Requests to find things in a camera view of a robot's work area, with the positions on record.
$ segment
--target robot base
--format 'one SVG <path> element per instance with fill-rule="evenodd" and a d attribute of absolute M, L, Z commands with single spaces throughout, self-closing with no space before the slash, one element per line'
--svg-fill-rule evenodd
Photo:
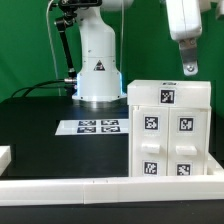
<path fill-rule="evenodd" d="M 127 95 L 122 95 L 119 99 L 113 101 L 85 101 L 73 98 L 74 105 L 92 109 L 114 108 L 120 105 L 127 105 Z"/>

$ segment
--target black cable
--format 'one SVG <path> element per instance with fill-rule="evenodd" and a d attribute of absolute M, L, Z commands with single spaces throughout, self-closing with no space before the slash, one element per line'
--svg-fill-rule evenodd
<path fill-rule="evenodd" d="M 46 86 L 32 86 L 32 87 L 24 87 L 24 88 L 21 88 L 21 89 L 18 89 L 16 90 L 12 95 L 11 95 L 11 98 L 13 98 L 17 93 L 23 91 L 23 90 L 31 90 L 33 91 L 34 89 L 62 89 L 62 88 L 65 88 L 66 86 L 50 86 L 50 87 L 46 87 Z"/>
<path fill-rule="evenodd" d="M 38 83 L 38 84 L 34 85 L 33 87 L 27 88 L 27 91 L 25 93 L 23 93 L 22 97 L 26 97 L 36 87 L 41 87 L 41 86 L 55 84 L 55 83 L 61 83 L 61 82 L 64 82 L 64 80 L 63 79 L 58 79 L 58 80 L 52 80 L 52 81 Z"/>

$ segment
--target black table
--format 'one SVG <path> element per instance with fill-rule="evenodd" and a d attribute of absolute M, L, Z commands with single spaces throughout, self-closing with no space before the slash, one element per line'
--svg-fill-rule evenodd
<path fill-rule="evenodd" d="M 55 136 L 60 120 L 122 118 L 128 118 L 127 106 L 93 110 L 80 108 L 67 97 L 4 101 L 0 104 L 0 145 L 11 146 L 12 162 L 1 181 L 128 176 L 127 134 Z M 0 208 L 2 224 L 198 224 L 222 223 L 223 218 L 223 200 Z"/>

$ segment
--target green wall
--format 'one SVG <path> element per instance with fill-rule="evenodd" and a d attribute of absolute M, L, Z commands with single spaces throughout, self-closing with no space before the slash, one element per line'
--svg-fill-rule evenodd
<path fill-rule="evenodd" d="M 48 0 L 3 1 L 0 7 L 0 101 L 15 90 L 55 79 L 46 26 Z M 125 13 L 122 73 L 125 85 L 134 79 L 209 80 L 212 82 L 212 107 L 224 117 L 224 23 L 215 20 L 212 10 L 202 14 L 203 34 L 198 40 L 199 73 L 183 75 L 178 44 L 171 40 L 167 14 L 159 0 L 135 0 Z M 61 13 L 50 14 L 60 78 L 67 69 L 53 21 Z M 117 66 L 120 52 L 121 13 L 103 13 L 104 20 L 117 35 Z M 81 68 L 80 36 L 77 25 L 68 30 L 74 64 Z M 37 90 L 33 95 L 55 95 L 57 91 Z"/>

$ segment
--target white block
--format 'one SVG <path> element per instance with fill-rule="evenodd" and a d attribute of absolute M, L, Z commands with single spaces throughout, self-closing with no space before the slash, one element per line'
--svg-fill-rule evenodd
<path fill-rule="evenodd" d="M 208 109 L 210 97 L 210 82 L 135 80 L 128 85 L 128 105 Z"/>
<path fill-rule="evenodd" d="M 130 114 L 130 175 L 166 175 L 168 108 L 131 107 Z"/>
<path fill-rule="evenodd" d="M 84 204 L 118 202 L 118 186 L 107 179 L 95 179 L 84 185 Z"/>
<path fill-rule="evenodd" d="M 159 154 L 160 145 L 142 144 L 141 150 L 142 152 L 146 152 L 146 153 Z"/>
<path fill-rule="evenodd" d="M 88 180 L 1 181 L 0 206 L 83 204 Z"/>
<path fill-rule="evenodd" d="M 176 146 L 177 155 L 181 156 L 196 156 L 197 149 L 195 146 Z"/>
<path fill-rule="evenodd" d="M 224 176 L 133 178 L 119 183 L 119 202 L 224 199 Z"/>
<path fill-rule="evenodd" d="M 202 33 L 198 0 L 166 0 L 170 34 L 173 40 L 199 37 Z"/>
<path fill-rule="evenodd" d="M 168 175 L 207 171 L 210 110 L 170 108 Z"/>
<path fill-rule="evenodd" d="M 0 176 L 11 162 L 10 146 L 0 146 Z"/>

